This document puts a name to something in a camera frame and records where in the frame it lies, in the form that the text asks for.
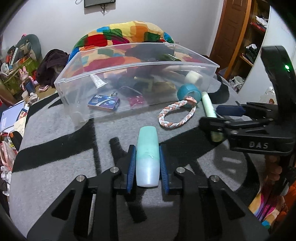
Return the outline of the pale green tube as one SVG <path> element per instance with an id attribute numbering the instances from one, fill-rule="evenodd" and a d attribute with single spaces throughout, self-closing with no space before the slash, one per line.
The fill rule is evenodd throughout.
<path id="1" fill-rule="evenodd" d="M 217 118 L 217 115 L 215 113 L 215 110 L 214 110 L 214 107 L 212 105 L 211 99 L 210 99 L 207 92 L 205 92 L 205 91 L 202 92 L 201 100 L 202 100 L 202 103 L 203 103 L 203 107 L 204 107 L 206 117 Z M 222 133 L 211 131 L 211 139 L 212 139 L 213 142 L 216 142 L 216 143 L 221 142 L 224 139 L 224 135 Z"/>

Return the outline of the teal tape roll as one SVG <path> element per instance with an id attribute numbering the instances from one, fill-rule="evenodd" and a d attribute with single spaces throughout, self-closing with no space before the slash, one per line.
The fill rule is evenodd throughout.
<path id="1" fill-rule="evenodd" d="M 177 91 L 177 98 L 179 101 L 182 101 L 187 97 L 192 97 L 199 103 L 202 98 L 202 93 L 194 84 L 183 84 Z"/>

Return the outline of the mint green bottle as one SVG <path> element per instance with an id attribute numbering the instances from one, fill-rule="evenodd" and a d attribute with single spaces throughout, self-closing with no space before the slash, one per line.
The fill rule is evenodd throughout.
<path id="1" fill-rule="evenodd" d="M 135 174 L 139 187 L 153 188 L 159 184 L 159 141 L 154 126 L 144 126 L 139 130 Z"/>

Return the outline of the red tea packet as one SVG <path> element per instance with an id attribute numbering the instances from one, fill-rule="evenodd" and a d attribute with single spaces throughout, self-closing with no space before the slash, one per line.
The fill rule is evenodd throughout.
<path id="1" fill-rule="evenodd" d="M 145 103 L 146 103 L 144 97 L 141 95 L 129 97 L 128 102 L 129 102 L 131 108 L 138 106 L 138 105 L 145 105 Z"/>

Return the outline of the green spray bottle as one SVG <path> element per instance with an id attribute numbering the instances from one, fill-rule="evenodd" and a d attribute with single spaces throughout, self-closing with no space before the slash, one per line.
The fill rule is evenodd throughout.
<path id="1" fill-rule="evenodd" d="M 165 53 L 159 57 L 159 61 L 179 61 L 179 62 L 181 62 L 182 60 L 180 60 L 179 58 L 177 58 L 171 54 Z"/>

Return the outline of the white round jar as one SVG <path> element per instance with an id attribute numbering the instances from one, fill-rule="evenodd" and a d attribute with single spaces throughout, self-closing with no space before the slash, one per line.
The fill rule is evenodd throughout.
<path id="1" fill-rule="evenodd" d="M 196 85 L 196 87 L 201 87 L 203 84 L 203 76 L 200 73 L 189 71 L 185 75 L 185 83 L 190 83 Z"/>

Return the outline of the grey black rug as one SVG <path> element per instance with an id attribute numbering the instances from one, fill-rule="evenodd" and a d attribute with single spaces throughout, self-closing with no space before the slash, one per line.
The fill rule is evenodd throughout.
<path id="1" fill-rule="evenodd" d="M 162 106 L 96 118 L 75 128 L 58 94 L 34 104 L 11 177 L 10 217 L 22 235 L 27 236 L 76 176 L 94 177 L 114 166 L 129 145 L 137 145 L 143 126 L 156 127 L 159 143 L 181 166 L 201 176 L 218 175 L 249 205 L 262 186 L 264 156 L 249 154 L 248 158 L 229 150 L 227 141 L 208 140 L 198 128 L 204 115 L 201 103 L 186 124 L 172 130 L 158 123 Z M 134 201 L 117 196 L 117 215 L 120 240 L 176 240 L 179 196 L 162 194 L 161 185 L 137 187 Z"/>

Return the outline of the blue card box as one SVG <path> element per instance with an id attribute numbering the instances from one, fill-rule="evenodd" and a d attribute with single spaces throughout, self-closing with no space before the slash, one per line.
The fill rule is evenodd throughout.
<path id="1" fill-rule="evenodd" d="M 115 111 L 119 104 L 120 99 L 118 97 L 96 94 L 89 100 L 87 106 L 104 111 Z"/>

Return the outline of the small white tube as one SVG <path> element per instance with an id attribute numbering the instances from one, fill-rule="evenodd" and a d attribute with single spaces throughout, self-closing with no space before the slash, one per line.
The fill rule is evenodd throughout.
<path id="1" fill-rule="evenodd" d="M 102 80 L 98 75 L 96 74 L 91 74 L 90 75 L 91 80 L 93 81 L 95 88 L 96 89 L 100 89 L 104 86 L 107 85 L 107 82 L 105 82 L 104 80 Z"/>

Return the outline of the colourful patchwork blanket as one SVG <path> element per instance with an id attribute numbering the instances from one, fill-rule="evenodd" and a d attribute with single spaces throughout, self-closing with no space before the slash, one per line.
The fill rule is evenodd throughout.
<path id="1" fill-rule="evenodd" d="M 122 66 L 160 64 L 162 54 L 175 54 L 170 35 L 152 23 L 110 24 L 84 35 L 74 46 L 66 72 L 76 75 Z"/>

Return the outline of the blue notebook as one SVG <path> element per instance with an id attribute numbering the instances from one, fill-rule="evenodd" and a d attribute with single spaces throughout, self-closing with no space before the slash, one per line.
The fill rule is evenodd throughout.
<path id="1" fill-rule="evenodd" d="M 1 116 L 1 131 L 6 130 L 14 125 L 17 121 L 21 110 L 25 107 L 25 102 L 20 101 L 14 106 L 6 109 Z"/>

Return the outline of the green storage basket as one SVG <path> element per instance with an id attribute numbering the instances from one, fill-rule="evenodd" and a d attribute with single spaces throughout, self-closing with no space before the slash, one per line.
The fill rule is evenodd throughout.
<path id="1" fill-rule="evenodd" d="M 12 95 L 21 92 L 20 69 L 23 67 L 26 68 L 29 75 L 33 76 L 39 67 L 39 62 L 29 57 L 18 68 L 13 69 L 8 74 L 1 72 L 1 82 Z"/>

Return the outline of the dark purple clothes pile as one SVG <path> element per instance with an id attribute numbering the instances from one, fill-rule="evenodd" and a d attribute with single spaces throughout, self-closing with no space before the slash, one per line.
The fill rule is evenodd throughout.
<path id="1" fill-rule="evenodd" d="M 43 86 L 49 85 L 54 87 L 58 73 L 57 70 L 62 71 L 68 62 L 69 54 L 59 50 L 52 49 L 41 61 L 36 74 L 36 81 Z"/>

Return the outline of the grey plush toy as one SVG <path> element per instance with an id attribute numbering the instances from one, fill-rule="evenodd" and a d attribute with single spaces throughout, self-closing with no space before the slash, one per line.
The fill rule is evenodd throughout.
<path id="1" fill-rule="evenodd" d="M 15 46 L 10 47 L 7 54 L 14 58 L 14 63 L 25 56 L 31 57 L 34 61 L 40 61 L 42 57 L 39 38 L 34 34 L 22 37 Z"/>

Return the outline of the small wall monitor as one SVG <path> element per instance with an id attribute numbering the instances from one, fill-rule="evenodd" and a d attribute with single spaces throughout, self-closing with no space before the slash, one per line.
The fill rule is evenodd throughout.
<path id="1" fill-rule="evenodd" d="M 116 2 L 116 0 L 84 0 L 84 7 L 88 8 L 91 6 L 111 4 L 111 3 L 115 3 L 115 2 Z"/>

